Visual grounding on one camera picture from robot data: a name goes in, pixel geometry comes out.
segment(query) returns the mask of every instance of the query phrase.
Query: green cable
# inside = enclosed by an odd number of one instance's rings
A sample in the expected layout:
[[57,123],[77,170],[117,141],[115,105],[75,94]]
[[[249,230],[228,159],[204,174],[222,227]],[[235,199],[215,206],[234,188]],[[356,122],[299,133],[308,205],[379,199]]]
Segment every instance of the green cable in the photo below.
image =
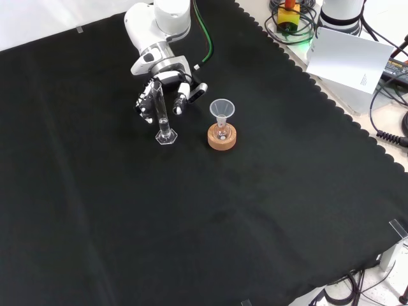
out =
[[213,51],[213,46],[212,46],[212,41],[211,41],[210,35],[209,35],[209,33],[208,33],[208,31],[207,31],[207,28],[205,27],[205,25],[204,25],[204,23],[203,23],[203,21],[202,21],[201,14],[200,14],[200,12],[198,11],[197,4],[196,4],[196,0],[193,0],[193,4],[194,4],[194,10],[195,10],[196,15],[197,15],[197,19],[198,19],[198,21],[199,21],[201,27],[203,28],[203,31],[204,31],[204,33],[205,33],[205,36],[207,37],[207,40],[208,40],[208,44],[210,45],[210,50],[208,51],[207,56],[204,58],[204,60],[202,60],[202,63],[204,63],[204,62],[207,62],[208,59],[211,57],[212,51]]

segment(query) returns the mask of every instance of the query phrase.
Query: white card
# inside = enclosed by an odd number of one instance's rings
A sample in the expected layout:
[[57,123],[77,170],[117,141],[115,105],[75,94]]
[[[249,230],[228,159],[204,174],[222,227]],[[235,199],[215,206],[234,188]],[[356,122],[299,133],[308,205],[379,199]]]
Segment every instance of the white card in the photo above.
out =
[[372,94],[393,47],[319,27],[306,72]]

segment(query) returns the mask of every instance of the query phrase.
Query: robotic arm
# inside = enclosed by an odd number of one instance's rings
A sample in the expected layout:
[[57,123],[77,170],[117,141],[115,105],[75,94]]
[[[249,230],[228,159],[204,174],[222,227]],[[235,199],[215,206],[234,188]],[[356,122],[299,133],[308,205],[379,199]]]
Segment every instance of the robotic arm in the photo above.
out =
[[173,112],[181,115],[188,103],[193,103],[208,89],[206,84],[197,84],[193,80],[187,59],[175,56],[169,46],[190,31],[190,0],[155,0],[154,5],[136,3],[127,11],[124,21],[140,54],[131,68],[132,74],[152,75],[136,102],[135,110],[148,123],[153,123],[151,87],[155,81],[160,81],[164,86],[180,84]]

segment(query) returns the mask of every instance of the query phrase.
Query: round wooden base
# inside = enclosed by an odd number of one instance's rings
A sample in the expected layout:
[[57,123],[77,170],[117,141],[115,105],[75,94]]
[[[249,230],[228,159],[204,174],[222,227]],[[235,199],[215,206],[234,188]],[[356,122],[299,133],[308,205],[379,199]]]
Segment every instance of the round wooden base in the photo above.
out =
[[216,123],[210,126],[207,132],[208,144],[215,150],[218,151],[225,151],[232,148],[235,143],[237,142],[237,131],[235,127],[231,124],[228,124],[229,128],[231,129],[231,136],[228,139],[221,140],[214,137],[214,128],[216,127]]

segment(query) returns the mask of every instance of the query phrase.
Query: white wall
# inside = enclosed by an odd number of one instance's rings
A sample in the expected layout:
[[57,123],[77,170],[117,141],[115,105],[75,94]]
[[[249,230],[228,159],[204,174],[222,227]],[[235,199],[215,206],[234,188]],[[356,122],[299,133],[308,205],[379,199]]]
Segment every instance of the white wall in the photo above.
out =
[[0,0],[0,50],[127,11],[152,0]]

